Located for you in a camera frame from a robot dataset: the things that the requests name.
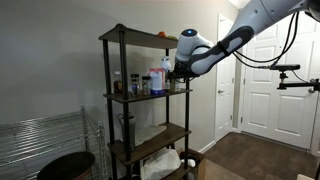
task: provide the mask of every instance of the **cardboard box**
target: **cardboard box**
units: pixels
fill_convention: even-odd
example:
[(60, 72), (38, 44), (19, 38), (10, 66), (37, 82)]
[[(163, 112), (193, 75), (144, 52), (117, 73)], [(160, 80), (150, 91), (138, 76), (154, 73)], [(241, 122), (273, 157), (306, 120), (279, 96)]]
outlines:
[(206, 156), (192, 149), (188, 150), (188, 156), (196, 157), (196, 166), (190, 167), (190, 173), (194, 175), (195, 180), (204, 180), (206, 175)]

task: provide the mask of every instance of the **doorknob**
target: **doorknob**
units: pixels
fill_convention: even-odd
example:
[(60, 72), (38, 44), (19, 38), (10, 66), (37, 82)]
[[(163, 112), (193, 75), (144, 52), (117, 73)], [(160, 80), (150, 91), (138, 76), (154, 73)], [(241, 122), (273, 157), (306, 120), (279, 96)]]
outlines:
[(219, 94), (222, 94), (223, 92), (224, 92), (224, 91), (222, 91), (222, 90), (220, 90), (220, 89), (218, 90), (218, 93), (219, 93)]
[(309, 93), (315, 93), (316, 91), (313, 88), (308, 89)]

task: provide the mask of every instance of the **white bag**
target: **white bag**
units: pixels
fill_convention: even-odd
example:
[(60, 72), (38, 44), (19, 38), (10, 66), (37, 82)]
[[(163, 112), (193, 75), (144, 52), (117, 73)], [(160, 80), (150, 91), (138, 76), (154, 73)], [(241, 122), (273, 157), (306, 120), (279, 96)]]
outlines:
[(181, 165), (177, 151), (174, 149), (161, 149), (152, 154), (143, 165), (144, 179), (161, 179), (178, 169)]

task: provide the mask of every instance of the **wire rack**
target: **wire rack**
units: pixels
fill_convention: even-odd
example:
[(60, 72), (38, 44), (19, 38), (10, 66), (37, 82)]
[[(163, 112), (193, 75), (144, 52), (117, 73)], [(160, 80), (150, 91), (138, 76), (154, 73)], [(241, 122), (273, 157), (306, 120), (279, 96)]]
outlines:
[(102, 122), (79, 112), (0, 125), (0, 179), (36, 179), (54, 159), (90, 151), (96, 161), (88, 180), (107, 179)]

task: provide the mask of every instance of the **gray wall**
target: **gray wall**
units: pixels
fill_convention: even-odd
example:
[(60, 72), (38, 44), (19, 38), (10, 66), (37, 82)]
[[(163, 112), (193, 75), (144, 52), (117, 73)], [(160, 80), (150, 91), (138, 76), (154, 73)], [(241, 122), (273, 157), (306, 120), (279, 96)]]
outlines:
[[(102, 42), (117, 23), (150, 33), (179, 36), (186, 28), (217, 41), (218, 13), (234, 20), (225, 0), (110, 1), (36, 0), (0, 2), (0, 123), (77, 111), (86, 106), (107, 127)], [(118, 44), (111, 44), (112, 71), (119, 70)], [(164, 51), (128, 46), (129, 73), (159, 67)], [(170, 51), (174, 57), (175, 50)], [(191, 83), (190, 146), (214, 140), (216, 69)], [(184, 95), (171, 98), (171, 121), (184, 125)], [(114, 103), (115, 114), (121, 106)], [(165, 121), (164, 99), (132, 104), (137, 129)], [(116, 124), (116, 133), (120, 129)]]

